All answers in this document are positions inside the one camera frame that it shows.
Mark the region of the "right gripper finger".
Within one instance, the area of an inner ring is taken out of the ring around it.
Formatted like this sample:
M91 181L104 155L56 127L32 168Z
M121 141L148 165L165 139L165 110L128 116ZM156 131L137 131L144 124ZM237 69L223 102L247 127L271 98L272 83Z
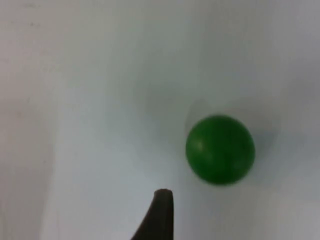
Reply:
M154 192L149 209L132 239L174 239L174 197L171 190L163 188Z

